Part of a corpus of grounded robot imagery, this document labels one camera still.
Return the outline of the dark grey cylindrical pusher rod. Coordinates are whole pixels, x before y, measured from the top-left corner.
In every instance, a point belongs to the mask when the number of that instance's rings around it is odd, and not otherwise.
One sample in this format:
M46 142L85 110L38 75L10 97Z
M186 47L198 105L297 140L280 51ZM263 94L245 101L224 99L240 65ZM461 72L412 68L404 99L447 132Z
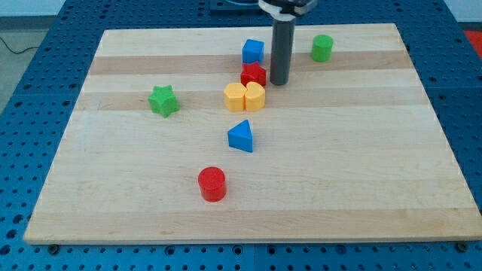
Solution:
M276 86L288 83L295 25L295 18L286 21L273 20L270 82Z

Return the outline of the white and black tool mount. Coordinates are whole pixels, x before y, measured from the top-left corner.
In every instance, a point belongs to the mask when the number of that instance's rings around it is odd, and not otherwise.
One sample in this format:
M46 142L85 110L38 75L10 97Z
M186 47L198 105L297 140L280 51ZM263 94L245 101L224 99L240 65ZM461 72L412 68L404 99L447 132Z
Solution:
M303 17L317 6L317 0L259 0L258 6L278 21Z

